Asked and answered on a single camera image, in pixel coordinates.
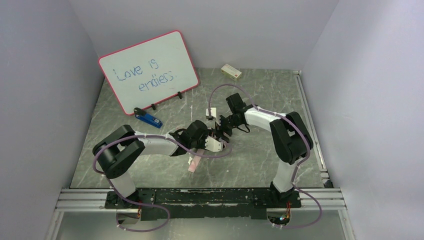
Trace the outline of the pink and black folding umbrella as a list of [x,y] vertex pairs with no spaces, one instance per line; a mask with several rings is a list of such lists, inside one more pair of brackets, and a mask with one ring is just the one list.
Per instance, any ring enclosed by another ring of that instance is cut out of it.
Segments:
[[228,152],[224,153],[224,150],[227,147],[227,142],[223,139],[217,139],[223,144],[223,149],[220,152],[211,152],[205,149],[198,149],[197,142],[199,140],[193,143],[192,146],[194,147],[194,149],[189,152],[188,171],[191,173],[194,173],[196,171],[202,159],[218,159],[218,158],[225,157],[226,155],[229,154]]

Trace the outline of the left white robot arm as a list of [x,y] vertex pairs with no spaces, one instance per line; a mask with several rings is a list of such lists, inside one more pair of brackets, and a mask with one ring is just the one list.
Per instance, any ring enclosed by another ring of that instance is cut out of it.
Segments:
[[124,124],[97,143],[92,153],[97,157],[94,166],[100,166],[117,192],[137,202],[139,195],[128,170],[139,156],[177,157],[192,149],[216,153],[223,148],[224,144],[213,135],[213,130],[195,120],[187,128],[162,135],[141,133]]

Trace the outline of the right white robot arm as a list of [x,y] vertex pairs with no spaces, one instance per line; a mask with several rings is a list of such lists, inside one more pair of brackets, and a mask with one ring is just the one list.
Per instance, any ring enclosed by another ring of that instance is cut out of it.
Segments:
[[239,93],[226,98],[231,115],[219,116],[219,123],[215,125],[214,135],[225,142],[229,142],[233,129],[241,130],[244,125],[245,133],[249,133],[249,126],[258,127],[271,133],[273,145],[280,161],[277,173],[270,184],[273,197],[277,200],[287,198],[293,191],[293,175],[298,170],[298,164],[311,153],[314,144],[300,115],[277,113],[252,104],[243,102]]

